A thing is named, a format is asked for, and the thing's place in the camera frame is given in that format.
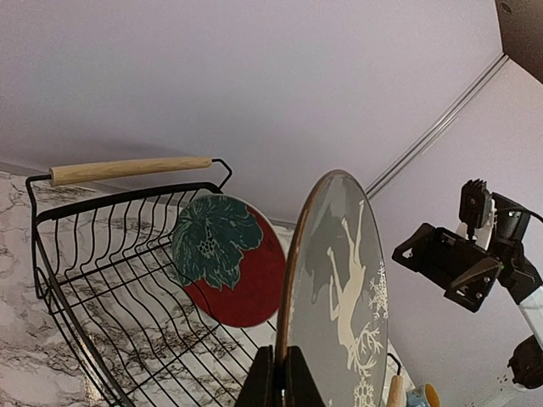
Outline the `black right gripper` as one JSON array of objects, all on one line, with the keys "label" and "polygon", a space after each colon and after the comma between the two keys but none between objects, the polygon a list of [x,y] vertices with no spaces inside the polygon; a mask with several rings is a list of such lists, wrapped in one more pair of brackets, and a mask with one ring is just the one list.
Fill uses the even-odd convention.
[{"label": "black right gripper", "polygon": [[425,276],[444,290],[445,298],[473,313],[495,282],[516,304],[526,299],[526,262],[519,241],[492,237],[490,247],[483,249],[444,227],[424,223],[395,248],[392,260]]}]

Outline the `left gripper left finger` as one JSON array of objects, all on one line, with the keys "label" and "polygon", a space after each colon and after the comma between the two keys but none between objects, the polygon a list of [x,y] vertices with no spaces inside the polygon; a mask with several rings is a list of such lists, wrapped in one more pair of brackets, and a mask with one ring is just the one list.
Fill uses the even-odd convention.
[{"label": "left gripper left finger", "polygon": [[238,395],[237,407],[273,406],[273,377],[273,347],[261,347],[255,355],[241,392]]}]

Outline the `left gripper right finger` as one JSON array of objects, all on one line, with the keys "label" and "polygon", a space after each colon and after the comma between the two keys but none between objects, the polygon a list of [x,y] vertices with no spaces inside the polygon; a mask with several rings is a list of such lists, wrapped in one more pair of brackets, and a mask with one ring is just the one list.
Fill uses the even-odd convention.
[{"label": "left gripper right finger", "polygon": [[305,357],[298,346],[288,347],[284,366],[284,381],[283,399],[285,406],[325,406]]}]

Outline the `grey reindeer plate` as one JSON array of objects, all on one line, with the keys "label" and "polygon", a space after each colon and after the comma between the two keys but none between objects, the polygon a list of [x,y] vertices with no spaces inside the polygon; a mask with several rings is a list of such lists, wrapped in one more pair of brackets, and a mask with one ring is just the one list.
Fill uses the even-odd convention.
[{"label": "grey reindeer plate", "polygon": [[291,239],[277,313],[275,369],[298,349],[326,406],[378,406],[388,346],[383,250],[367,195],[345,170],[319,179]]}]

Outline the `black wire dish rack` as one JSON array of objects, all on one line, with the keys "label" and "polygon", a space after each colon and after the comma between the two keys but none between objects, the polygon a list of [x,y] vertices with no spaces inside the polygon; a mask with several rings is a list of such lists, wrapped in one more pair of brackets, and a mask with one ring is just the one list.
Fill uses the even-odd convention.
[{"label": "black wire dish rack", "polygon": [[140,189],[31,209],[36,295],[108,406],[237,406],[277,313],[252,327],[222,325],[183,290],[171,233],[194,199],[223,194],[208,181]]}]

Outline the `red teal floral plate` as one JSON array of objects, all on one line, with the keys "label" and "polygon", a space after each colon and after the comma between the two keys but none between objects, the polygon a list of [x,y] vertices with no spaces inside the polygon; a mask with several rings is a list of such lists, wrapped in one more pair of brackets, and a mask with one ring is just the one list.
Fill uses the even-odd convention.
[{"label": "red teal floral plate", "polygon": [[177,216],[171,252],[179,284],[215,321],[245,328],[277,313],[286,255],[255,206],[223,194],[194,199]]}]

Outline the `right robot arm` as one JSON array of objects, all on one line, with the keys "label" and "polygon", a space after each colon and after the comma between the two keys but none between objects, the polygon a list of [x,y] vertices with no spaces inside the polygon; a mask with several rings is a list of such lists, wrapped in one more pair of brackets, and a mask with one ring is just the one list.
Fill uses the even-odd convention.
[{"label": "right robot arm", "polygon": [[514,384],[542,386],[542,276],[524,254],[523,237],[532,217],[542,217],[493,192],[494,214],[487,248],[470,230],[466,237],[423,223],[392,254],[392,260],[444,290],[444,296],[473,313],[495,282],[511,295],[532,335],[513,351],[507,366]]}]

